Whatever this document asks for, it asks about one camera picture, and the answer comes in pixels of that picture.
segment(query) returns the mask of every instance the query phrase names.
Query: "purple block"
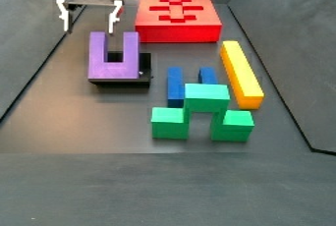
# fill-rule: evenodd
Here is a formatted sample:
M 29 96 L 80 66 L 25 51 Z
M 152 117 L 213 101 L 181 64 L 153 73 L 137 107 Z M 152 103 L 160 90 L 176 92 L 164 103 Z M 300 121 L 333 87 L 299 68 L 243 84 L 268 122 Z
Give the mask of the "purple block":
M 89 36 L 89 82 L 139 78 L 139 33 L 124 32 L 124 58 L 108 62 L 108 37 L 104 32 Z

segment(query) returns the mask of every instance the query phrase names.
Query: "blue block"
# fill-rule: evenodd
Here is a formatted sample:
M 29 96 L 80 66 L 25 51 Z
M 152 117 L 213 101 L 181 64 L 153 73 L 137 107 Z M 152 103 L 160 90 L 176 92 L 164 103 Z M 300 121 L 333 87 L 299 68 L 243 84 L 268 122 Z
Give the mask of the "blue block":
M 201 67 L 199 72 L 199 83 L 205 85 L 217 85 L 213 67 Z
M 167 86 L 168 107 L 183 108 L 184 95 L 185 95 L 183 68 L 169 67 L 167 80 L 168 80 L 168 86 Z

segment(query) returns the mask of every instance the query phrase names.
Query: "toy block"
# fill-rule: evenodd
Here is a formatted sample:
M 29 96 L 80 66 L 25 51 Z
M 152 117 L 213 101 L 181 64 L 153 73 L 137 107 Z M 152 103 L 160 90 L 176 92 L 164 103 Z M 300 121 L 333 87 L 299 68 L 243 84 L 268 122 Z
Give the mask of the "toy block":
M 141 42 L 216 42 L 221 22 L 211 0 L 139 0 Z
M 217 79 L 213 67 L 200 68 L 199 83 L 205 85 L 217 85 Z
M 189 124 L 184 122 L 181 108 L 152 108 L 152 137 L 157 139 L 185 140 L 189 136 Z
M 220 49 L 228 79 L 240 109 L 259 109 L 264 92 L 237 41 L 224 41 Z
M 209 128 L 213 141 L 247 141 L 255 128 L 251 112 L 227 110 L 223 120 L 213 115 Z
M 211 133 L 212 141 L 237 141 L 247 142 L 249 138 L 249 132 L 228 132 L 228 131 L 216 131 Z
M 124 52 L 108 52 L 104 32 L 91 32 L 88 80 L 100 83 L 145 83 L 151 81 L 151 54 L 139 54 L 137 32 L 124 33 Z
M 227 85 L 185 84 L 184 101 L 189 112 L 223 112 L 229 102 Z
M 180 67 L 168 68 L 167 82 L 168 107 L 183 108 L 185 92 L 183 82 L 183 69 Z

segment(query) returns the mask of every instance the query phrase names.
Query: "red block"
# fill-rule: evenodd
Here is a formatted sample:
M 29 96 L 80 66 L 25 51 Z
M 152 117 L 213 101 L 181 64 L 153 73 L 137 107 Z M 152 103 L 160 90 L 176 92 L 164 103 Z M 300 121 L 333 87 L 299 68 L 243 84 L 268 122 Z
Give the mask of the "red block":
M 216 42 L 220 30 L 211 0 L 139 0 L 140 42 Z

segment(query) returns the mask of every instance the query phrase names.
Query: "yellow bar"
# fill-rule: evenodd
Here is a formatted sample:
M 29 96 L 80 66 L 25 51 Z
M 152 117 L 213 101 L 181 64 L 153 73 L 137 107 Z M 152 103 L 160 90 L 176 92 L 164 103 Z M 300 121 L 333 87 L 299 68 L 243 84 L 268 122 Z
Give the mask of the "yellow bar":
M 224 41 L 220 57 L 240 109 L 259 109 L 264 92 L 237 41 Z

